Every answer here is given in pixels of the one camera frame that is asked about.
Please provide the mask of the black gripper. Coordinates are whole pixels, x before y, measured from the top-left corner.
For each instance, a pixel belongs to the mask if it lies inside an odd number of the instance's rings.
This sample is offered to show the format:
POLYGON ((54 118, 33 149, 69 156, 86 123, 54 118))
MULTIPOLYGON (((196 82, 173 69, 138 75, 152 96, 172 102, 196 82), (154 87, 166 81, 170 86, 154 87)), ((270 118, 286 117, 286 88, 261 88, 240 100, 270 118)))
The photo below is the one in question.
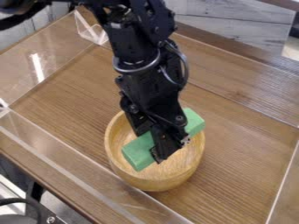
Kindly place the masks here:
POLYGON ((114 69, 121 73, 116 78, 120 107, 134 135, 140 137, 150 130, 150 154, 160 164, 190 140, 178 103, 189 77, 185 55, 174 44, 166 43, 157 50, 157 60, 150 66, 130 69, 114 62, 114 69))

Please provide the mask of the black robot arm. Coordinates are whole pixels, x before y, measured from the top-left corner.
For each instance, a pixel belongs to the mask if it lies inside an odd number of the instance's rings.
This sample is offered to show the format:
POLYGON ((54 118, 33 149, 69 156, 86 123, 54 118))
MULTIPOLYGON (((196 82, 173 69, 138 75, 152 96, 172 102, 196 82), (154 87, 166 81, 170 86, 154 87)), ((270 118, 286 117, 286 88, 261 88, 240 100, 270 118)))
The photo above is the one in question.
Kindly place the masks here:
POLYGON ((112 48, 120 107, 137 135, 153 139, 150 157, 162 162, 189 140, 178 94, 189 78, 186 57, 170 36, 174 12, 164 0, 0 0, 0 31, 17 26, 46 6, 68 3, 93 14, 112 48))

